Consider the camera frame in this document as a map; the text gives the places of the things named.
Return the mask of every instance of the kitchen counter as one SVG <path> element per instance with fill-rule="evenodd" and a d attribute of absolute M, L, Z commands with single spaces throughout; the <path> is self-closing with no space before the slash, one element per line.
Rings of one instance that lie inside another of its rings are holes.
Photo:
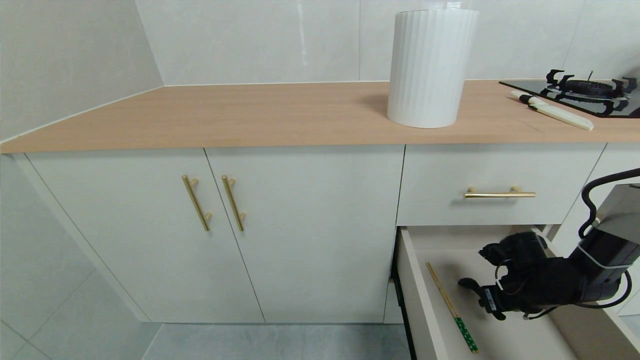
<path fill-rule="evenodd" d="M 639 119 L 585 131 L 530 110 L 496 80 L 465 83 L 457 122 L 387 119 L 387 82 L 163 87 L 5 141 L 0 152 L 416 143 L 640 142 Z"/>

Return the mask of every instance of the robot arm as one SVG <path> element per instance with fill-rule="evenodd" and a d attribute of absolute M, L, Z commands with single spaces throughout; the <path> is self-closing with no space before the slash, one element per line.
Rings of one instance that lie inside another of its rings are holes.
<path fill-rule="evenodd" d="M 500 266 L 506 266 L 507 275 L 487 286 L 471 278 L 460 279 L 458 284 L 476 292 L 480 306 L 498 320 L 506 318 L 505 311 L 522 311 L 525 319 L 534 319 L 562 305 L 598 309 L 620 304 L 631 293 L 627 268 L 640 256 L 640 184 L 616 185 L 598 216 L 589 192 L 596 186 L 637 176 L 640 168 L 596 179 L 584 187 L 582 199 L 589 208 L 589 219 L 580 227 L 582 240 L 568 258 L 549 257 L 547 244 L 537 233 L 513 234 L 479 251 L 496 266 L 496 275 Z M 627 290 L 620 299 L 604 305 L 585 304 L 613 297 L 623 274 Z"/>

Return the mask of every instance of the chopsticks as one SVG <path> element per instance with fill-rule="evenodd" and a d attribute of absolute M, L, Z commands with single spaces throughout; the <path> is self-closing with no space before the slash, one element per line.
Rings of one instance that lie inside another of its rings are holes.
<path fill-rule="evenodd" d="M 444 291 L 444 287 L 442 287 L 442 283 L 440 282 L 440 279 L 436 275 L 435 270 L 433 270 L 431 263 L 427 263 L 427 268 L 429 268 L 431 277 L 433 278 L 433 281 L 436 283 L 436 286 L 438 286 L 438 290 L 440 290 L 440 294 L 442 295 L 442 298 L 444 299 L 445 304 L 447 304 L 447 307 L 449 308 L 449 312 L 451 313 L 451 316 L 453 316 L 453 320 L 455 320 L 456 325 L 458 325 L 458 328 L 460 329 L 462 336 L 467 342 L 467 346 L 469 347 L 469 350 L 471 350 L 471 352 L 478 352 L 478 347 L 476 346 L 476 343 L 471 337 L 471 334 L 469 334 L 469 331 L 467 330 L 465 323 L 462 321 L 462 318 L 458 315 L 458 313 L 456 312 L 456 309 L 453 307 L 453 303 L 451 302 L 451 299 L 449 299 L 449 296 L 447 296 L 447 293 Z"/>

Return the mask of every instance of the white cylindrical container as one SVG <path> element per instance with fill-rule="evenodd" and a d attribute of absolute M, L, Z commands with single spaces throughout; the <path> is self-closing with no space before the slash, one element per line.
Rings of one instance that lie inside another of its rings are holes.
<path fill-rule="evenodd" d="M 453 124 L 478 12 L 419 10 L 396 15 L 387 117 L 412 127 Z"/>

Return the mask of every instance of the gold handle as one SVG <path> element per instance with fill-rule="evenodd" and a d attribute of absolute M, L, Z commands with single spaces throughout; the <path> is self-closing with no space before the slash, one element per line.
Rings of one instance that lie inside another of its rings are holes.
<path fill-rule="evenodd" d="M 225 184 L 225 190 L 227 191 L 227 196 L 229 197 L 229 202 L 231 203 L 231 210 L 234 212 L 234 216 L 236 217 L 236 221 L 238 223 L 238 229 L 240 231 L 244 231 L 244 217 L 245 213 L 238 213 L 238 207 L 236 205 L 236 200 L 234 199 L 234 193 L 231 192 L 231 187 L 236 183 L 235 179 L 229 179 L 226 175 L 222 175 L 222 182 Z"/>
<path fill-rule="evenodd" d="M 196 195 L 193 193 L 193 187 L 198 183 L 198 178 L 195 178 L 189 181 L 189 177 L 187 175 L 182 176 L 182 182 L 184 183 L 184 187 L 187 188 L 187 192 L 189 193 L 189 197 L 191 198 L 191 202 L 193 203 L 193 207 L 196 208 L 196 212 L 198 213 L 198 217 L 202 222 L 202 227 L 204 227 L 204 231 L 209 231 L 208 221 L 211 219 L 211 213 L 207 213 L 206 215 L 202 214 L 202 209 L 200 209 L 200 203 L 198 203 L 198 199 L 196 199 Z"/>
<path fill-rule="evenodd" d="M 479 193 L 476 192 L 476 188 L 469 187 L 469 190 L 465 193 L 465 199 L 475 198 L 502 198 L 502 197 L 536 197 L 536 193 L 525 193 L 517 186 L 512 186 L 511 191 L 508 193 Z"/>

